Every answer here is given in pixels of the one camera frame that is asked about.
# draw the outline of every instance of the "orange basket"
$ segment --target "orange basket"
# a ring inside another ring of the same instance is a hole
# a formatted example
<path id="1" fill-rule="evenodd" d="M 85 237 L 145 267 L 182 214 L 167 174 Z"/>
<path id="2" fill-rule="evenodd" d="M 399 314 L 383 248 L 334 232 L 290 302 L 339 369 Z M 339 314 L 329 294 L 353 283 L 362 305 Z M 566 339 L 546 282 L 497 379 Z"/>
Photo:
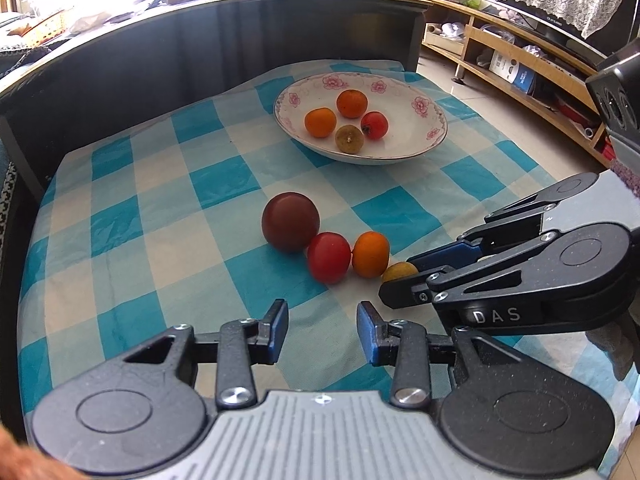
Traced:
<path id="1" fill-rule="evenodd" d="M 48 18 L 45 18 L 35 27 L 22 36 L 24 43 L 33 48 L 43 44 L 45 41 L 52 40 L 66 31 L 68 10 L 59 10 Z"/>

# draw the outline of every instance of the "television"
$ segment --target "television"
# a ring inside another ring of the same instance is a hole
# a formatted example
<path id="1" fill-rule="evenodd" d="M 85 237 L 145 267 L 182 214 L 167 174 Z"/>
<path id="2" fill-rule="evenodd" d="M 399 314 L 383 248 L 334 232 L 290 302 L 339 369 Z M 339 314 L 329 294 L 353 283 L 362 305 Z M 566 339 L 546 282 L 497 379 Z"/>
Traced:
<path id="1" fill-rule="evenodd" d="M 553 43 L 579 54 L 579 57 L 586 58 L 594 66 L 638 36 L 640 0 L 622 0 L 609 23 L 588 38 L 583 38 L 580 31 L 565 20 L 547 14 L 537 7 L 528 6 L 524 2 L 516 0 L 491 1 L 520 12 L 537 33 L 542 34 Z"/>

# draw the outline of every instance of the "ball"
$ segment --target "ball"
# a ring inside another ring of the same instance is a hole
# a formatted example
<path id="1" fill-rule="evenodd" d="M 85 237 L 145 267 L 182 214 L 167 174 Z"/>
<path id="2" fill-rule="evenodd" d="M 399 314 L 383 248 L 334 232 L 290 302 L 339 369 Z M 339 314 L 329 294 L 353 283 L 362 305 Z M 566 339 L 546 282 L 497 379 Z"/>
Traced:
<path id="1" fill-rule="evenodd" d="M 320 214 L 308 197 L 295 192 L 274 196 L 262 212 L 262 234 L 277 250 L 297 253 L 320 229 Z"/>

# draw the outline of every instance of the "plate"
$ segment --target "plate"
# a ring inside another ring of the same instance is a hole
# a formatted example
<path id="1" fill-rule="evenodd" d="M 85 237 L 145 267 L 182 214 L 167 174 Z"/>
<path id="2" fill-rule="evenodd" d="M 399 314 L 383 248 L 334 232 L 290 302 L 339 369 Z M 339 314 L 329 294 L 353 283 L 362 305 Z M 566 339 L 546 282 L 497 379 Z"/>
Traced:
<path id="1" fill-rule="evenodd" d="M 316 139 L 305 128 L 305 116 L 327 107 L 338 118 L 335 131 L 345 124 L 360 127 L 360 118 L 345 119 L 335 100 L 343 90 L 356 89 L 369 101 L 367 112 L 382 112 L 389 130 L 380 140 L 365 139 L 357 155 L 338 150 L 334 134 Z M 422 155 L 440 144 L 447 135 L 444 111 L 430 97 L 405 82 L 359 72 L 332 72 L 296 81 L 276 99 L 274 116 L 282 129 L 309 149 L 341 162 L 381 166 Z"/>

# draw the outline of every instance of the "woven fabric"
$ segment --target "woven fabric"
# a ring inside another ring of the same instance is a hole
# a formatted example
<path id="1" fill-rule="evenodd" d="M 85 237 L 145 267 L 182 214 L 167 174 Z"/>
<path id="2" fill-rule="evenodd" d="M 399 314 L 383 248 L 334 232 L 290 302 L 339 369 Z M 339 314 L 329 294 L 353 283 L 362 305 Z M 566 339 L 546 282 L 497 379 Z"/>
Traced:
<path id="1" fill-rule="evenodd" d="M 276 97 L 300 78 L 331 71 L 372 72 L 422 89 L 446 113 L 446 139 L 411 161 L 378 167 L 335 162 L 294 142 L 273 118 Z M 315 282 L 302 254 L 266 244 L 260 217 L 268 200 L 301 192 L 317 205 L 322 231 L 351 244 L 362 232 L 382 232 L 399 261 L 553 181 L 471 108 L 389 61 L 282 67 L 69 153 L 40 206 L 25 265 L 23 410 L 167 326 L 217 331 L 228 320 L 262 317 L 275 298 L 289 303 L 290 328 L 277 365 L 254 367 L 260 391 L 364 388 L 386 396 L 390 370 L 366 364 L 357 303 L 372 301 L 385 319 L 402 316 L 437 333 L 433 308 L 392 311 L 378 299 L 378 280 L 352 272 L 337 285 Z M 583 333 L 505 340 L 611 403 L 619 431 L 603 466 L 610 468 L 638 414 L 638 374 L 615 381 Z M 210 395 L 213 385 L 213 366 L 201 366 L 197 389 Z M 443 366 L 434 367 L 433 385 L 435 395 L 449 391 Z"/>

